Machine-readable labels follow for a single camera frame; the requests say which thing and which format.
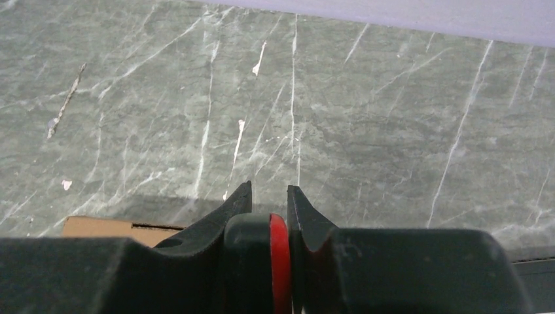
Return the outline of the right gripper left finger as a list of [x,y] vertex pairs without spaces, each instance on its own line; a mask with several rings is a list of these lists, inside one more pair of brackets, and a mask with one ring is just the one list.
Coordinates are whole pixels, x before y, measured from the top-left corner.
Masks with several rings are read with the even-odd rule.
[[222,313],[224,228],[251,209],[245,182],[155,247],[129,237],[3,238],[1,312]]

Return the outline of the red utility knife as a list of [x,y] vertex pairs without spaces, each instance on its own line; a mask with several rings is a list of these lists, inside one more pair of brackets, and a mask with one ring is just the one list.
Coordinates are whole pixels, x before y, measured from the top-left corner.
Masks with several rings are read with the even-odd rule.
[[245,213],[224,229],[225,313],[291,313],[287,225],[277,214]]

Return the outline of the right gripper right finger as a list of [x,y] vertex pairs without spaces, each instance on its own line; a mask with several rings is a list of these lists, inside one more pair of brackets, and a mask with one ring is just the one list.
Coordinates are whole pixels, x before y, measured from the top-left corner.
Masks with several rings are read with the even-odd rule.
[[341,228],[287,189],[295,313],[532,313],[504,249],[467,229]]

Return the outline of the brown cardboard express box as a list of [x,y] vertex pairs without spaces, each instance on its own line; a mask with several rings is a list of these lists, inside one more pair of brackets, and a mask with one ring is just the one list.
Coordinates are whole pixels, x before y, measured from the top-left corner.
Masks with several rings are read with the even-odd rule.
[[161,241],[183,231],[181,226],[151,224],[108,218],[87,216],[67,217],[62,237],[129,237],[148,247],[155,247]]

